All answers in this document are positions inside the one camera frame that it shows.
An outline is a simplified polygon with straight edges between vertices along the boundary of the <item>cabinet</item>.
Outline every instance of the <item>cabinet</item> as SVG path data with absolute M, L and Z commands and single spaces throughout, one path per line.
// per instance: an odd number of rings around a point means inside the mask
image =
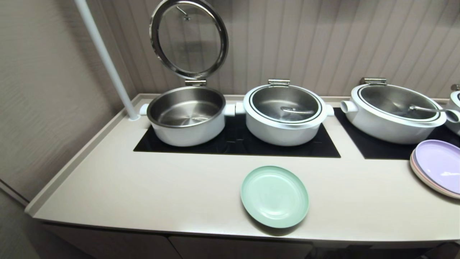
M 183 259 L 304 259 L 310 244 L 171 236 Z
M 181 259 L 168 239 L 161 235 L 48 224 L 44 227 L 96 259 Z

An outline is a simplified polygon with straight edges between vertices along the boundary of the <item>striped wall panel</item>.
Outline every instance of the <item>striped wall panel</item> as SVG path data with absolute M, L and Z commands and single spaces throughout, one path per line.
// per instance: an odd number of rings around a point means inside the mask
M 121 24 L 139 92 L 183 86 L 150 46 L 149 18 L 159 0 L 102 1 Z M 212 0 L 230 37 L 209 86 L 244 94 L 268 78 L 289 78 L 320 95 L 349 95 L 363 76 L 430 97 L 460 83 L 460 0 Z M 180 30 L 168 32 L 180 37 Z

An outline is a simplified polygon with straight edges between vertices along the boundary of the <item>purple plate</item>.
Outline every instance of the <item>purple plate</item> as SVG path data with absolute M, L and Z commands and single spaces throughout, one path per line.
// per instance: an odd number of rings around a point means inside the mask
M 440 140 L 425 140 L 415 148 L 414 157 L 432 181 L 460 194 L 460 148 Z

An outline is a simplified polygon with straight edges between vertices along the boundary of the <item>steel pot rim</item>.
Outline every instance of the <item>steel pot rim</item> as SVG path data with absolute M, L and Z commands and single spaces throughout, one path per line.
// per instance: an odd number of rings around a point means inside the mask
M 369 104 L 361 96 L 361 94 L 360 94 L 361 90 L 363 88 L 369 87 L 369 86 L 372 86 L 372 85 L 362 84 L 362 85 L 358 85 L 358 86 L 354 87 L 353 90 L 351 91 L 351 100 L 357 106 L 359 106 L 362 109 L 374 114 L 375 116 L 378 116 L 380 118 L 383 118 L 383 119 L 386 119 L 386 120 L 389 120 L 389 121 L 392 121 L 392 122 L 395 122 L 395 123 L 404 124 L 404 125 L 413 126 L 413 127 L 420 127 L 420 128 L 438 127 L 438 126 L 443 125 L 447 120 L 447 116 L 444 114 L 444 112 L 437 112 L 438 116 L 437 117 L 433 116 L 433 117 L 435 117 L 434 119 L 433 118 L 429 118 L 429 119 L 409 119 L 409 118 L 405 118 L 405 117 L 402 117 L 402 116 L 391 114 L 389 112 L 385 112 L 385 111 L 383 111 L 383 110 L 381 110 L 381 109 Z M 418 93 L 416 91 L 413 91 L 413 90 L 410 90 L 410 89 L 407 89 L 407 88 L 404 88 L 404 87 L 401 87 L 401 86 L 397 86 L 397 85 L 388 85 L 388 86 L 396 87 L 396 88 L 402 88 L 402 89 L 405 89 L 407 91 L 410 91 L 410 92 L 413 92 L 415 94 L 418 94 L 418 95 L 426 98 L 427 100 L 429 100 L 435 107 L 437 107 L 437 109 L 442 109 L 442 107 L 439 104 L 437 104 L 435 101 L 433 101 L 431 98 L 427 97 L 424 94 L 421 94 L 421 93 Z
M 318 104 L 318 109 L 316 110 L 316 113 L 310 117 L 310 118 L 307 118 L 307 119 L 304 119 L 304 120 L 299 120 L 299 121 L 292 121 L 292 122 L 289 122 L 289 121 L 282 121 L 282 120 L 278 120 L 278 119 L 275 119 L 275 118 L 272 118 L 268 115 L 265 115 L 263 114 L 261 111 L 259 111 L 254 103 L 253 103 L 253 97 L 255 94 L 257 94 L 257 92 L 265 89 L 265 88 L 270 88 L 270 87 L 287 87 L 287 88 L 296 88 L 300 91 L 303 91 L 305 92 L 306 94 L 310 95 L 311 97 L 313 97 L 316 101 L 316 103 Z M 320 116 L 321 112 L 323 111 L 323 105 L 321 104 L 320 100 L 319 100 L 319 96 L 317 96 L 316 94 L 313 95 L 311 94 L 307 89 L 305 88 L 302 88 L 302 87 L 298 87 L 298 86 L 294 86 L 294 85 L 288 85 L 288 86 L 274 86 L 274 85 L 264 85 L 263 87 L 260 87 L 260 88 L 257 88 L 255 91 L 253 91 L 251 93 L 251 96 L 249 97 L 249 104 L 251 105 L 251 108 L 256 111 L 259 115 L 261 115 L 262 117 L 265 117 L 271 121 L 275 121 L 275 122 L 279 122 L 279 123 L 282 123 L 282 124 L 289 124 L 289 125 L 298 125 L 298 124 L 303 124 L 303 123 L 306 123 L 306 122 L 309 122 L 309 121 L 312 121 L 314 119 L 316 119 L 318 116 Z
M 212 117 L 210 117 L 209 119 L 207 120 L 204 120 L 204 121 L 200 121 L 200 122 L 197 122 L 195 124 L 192 124 L 192 125 L 168 125 L 168 124 L 163 124 L 163 123 L 160 123 L 158 122 L 157 120 L 153 119 L 152 115 L 151 115 L 151 110 L 152 110 L 152 107 L 153 105 L 155 104 L 155 102 L 157 102 L 160 98 L 168 95 L 168 94 L 171 94 L 171 93 L 175 93 L 175 92 L 178 92 L 178 91 L 183 91 L 183 90 L 188 90 L 188 89 L 205 89 L 205 90 L 208 90 L 208 91 L 212 91 L 214 93 L 216 93 L 222 100 L 222 106 L 221 108 L 219 109 L 219 111 L 216 112 L 216 114 L 214 114 Z M 216 117 L 218 117 L 222 112 L 223 110 L 225 109 L 225 105 L 226 105 L 226 101 L 225 101 L 225 97 L 224 95 L 215 90 L 215 89 L 212 89 L 212 88 L 209 88 L 209 87 L 206 87 L 206 86 L 184 86 L 184 87 L 179 87 L 179 88 L 175 88 L 175 89 L 172 89 L 172 90 L 169 90 L 167 92 L 164 92 L 162 93 L 161 95 L 155 97 L 150 103 L 149 103 L 149 107 L 147 108 L 147 117 L 149 118 L 149 121 L 154 124 L 155 126 L 157 127 L 163 127 L 163 128 L 170 128 L 170 129 L 186 129 L 186 128 L 190 128 L 190 127 L 195 127 L 195 126 L 198 126 L 198 125 L 202 125 L 204 123 L 207 123 L 211 120 L 214 120 Z
M 287 130 L 301 130 L 301 129 L 308 129 L 308 128 L 313 128 L 317 125 L 320 125 L 321 123 L 323 123 L 323 121 L 326 119 L 327 117 L 327 112 L 326 112 L 326 103 L 321 99 L 321 97 L 319 97 L 317 94 L 311 92 L 310 90 L 308 89 L 305 89 L 305 88 L 302 88 L 302 87 L 299 87 L 299 86 L 294 86 L 294 85 L 289 85 L 290 87 L 295 87 L 295 88 L 299 88 L 307 93 L 309 93 L 310 95 L 312 95 L 313 97 L 315 97 L 315 99 L 318 101 L 318 110 L 320 110 L 321 112 L 318 113 L 318 116 L 312 120 L 308 120 L 306 122 L 302 122 L 302 123 L 283 123 L 283 122 L 278 122 L 278 121 L 275 121 L 275 120 L 271 120 L 271 119 L 268 119 L 262 115 L 260 115 L 257 111 L 255 111 L 253 109 L 253 107 L 251 106 L 251 96 L 252 94 L 259 90 L 260 88 L 264 88 L 264 87 L 268 87 L 268 86 L 271 86 L 270 84 L 266 84 L 266 85 L 261 85 L 261 86 L 258 86 L 258 87 L 255 87 L 253 89 L 251 89 L 248 93 L 246 93 L 246 95 L 244 96 L 244 100 L 243 100 L 243 105 L 244 105 L 244 108 L 246 110 L 246 114 L 253 117 L 254 119 L 268 125 L 268 126 L 272 126 L 272 127 L 275 127 L 275 128 L 279 128 L 279 129 L 287 129 Z

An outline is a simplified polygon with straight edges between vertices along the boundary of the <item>beige countertop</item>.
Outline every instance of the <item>beige countertop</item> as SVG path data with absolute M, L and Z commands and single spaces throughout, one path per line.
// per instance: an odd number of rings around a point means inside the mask
M 140 94 L 136 109 L 154 95 Z M 242 97 L 228 96 L 237 100 Z M 325 99 L 338 106 L 338 99 Z M 272 157 L 133 152 L 150 123 L 115 117 L 34 198 L 26 212 L 66 224 L 273 237 L 240 200 L 253 169 L 296 174 L 310 210 L 281 238 L 323 241 L 460 239 L 460 206 L 425 186 L 406 160 L 364 159 L 335 117 L 324 122 L 342 156 Z

